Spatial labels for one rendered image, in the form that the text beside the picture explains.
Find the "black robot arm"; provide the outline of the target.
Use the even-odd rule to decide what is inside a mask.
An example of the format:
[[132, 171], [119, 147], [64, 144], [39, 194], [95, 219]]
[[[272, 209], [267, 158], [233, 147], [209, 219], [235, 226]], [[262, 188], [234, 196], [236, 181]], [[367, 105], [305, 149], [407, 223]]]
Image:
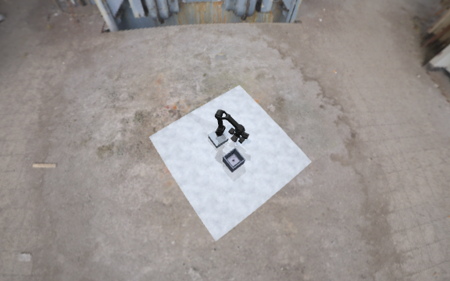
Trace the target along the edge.
[[[226, 116], [225, 116], [225, 117], [222, 117], [223, 114], [225, 114]], [[243, 137], [243, 138], [245, 138], [245, 139], [248, 139], [249, 134], [245, 132], [245, 128], [244, 128], [241, 124], [238, 124], [238, 123], [230, 116], [230, 114], [226, 113], [226, 112], [225, 112], [224, 110], [222, 110], [222, 109], [218, 109], [217, 112], [216, 112], [216, 114], [215, 114], [215, 117], [216, 117], [216, 119], [217, 119], [217, 121], [218, 121], [218, 128], [216, 129], [216, 132], [215, 132], [216, 135], [217, 135], [218, 137], [219, 137], [219, 136], [222, 136], [224, 130], [226, 129], [226, 127], [223, 125], [223, 119], [225, 119], [225, 120], [227, 120], [232, 126], [234, 126], [234, 128], [235, 128], [234, 132], [235, 132], [235, 134], [236, 134], [237, 136], [240, 136], [240, 135], [241, 135], [241, 137]], [[238, 139], [238, 137], [236, 137], [235, 135], [233, 135], [233, 136], [231, 137], [231, 140], [232, 140], [233, 142], [237, 142], [237, 139]]]

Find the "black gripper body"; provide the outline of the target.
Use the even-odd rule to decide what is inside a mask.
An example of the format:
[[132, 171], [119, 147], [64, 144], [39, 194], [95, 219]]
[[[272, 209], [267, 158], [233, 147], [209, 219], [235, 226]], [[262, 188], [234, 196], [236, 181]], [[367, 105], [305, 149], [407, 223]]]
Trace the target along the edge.
[[240, 136], [237, 136], [236, 134], [235, 134], [235, 132], [234, 132], [234, 128], [232, 127], [229, 131], [228, 131], [230, 134], [234, 134], [236, 137], [238, 137], [240, 140], [239, 140], [239, 142], [242, 144], [244, 141], [245, 141], [245, 139], [243, 138], [243, 137], [240, 137]]

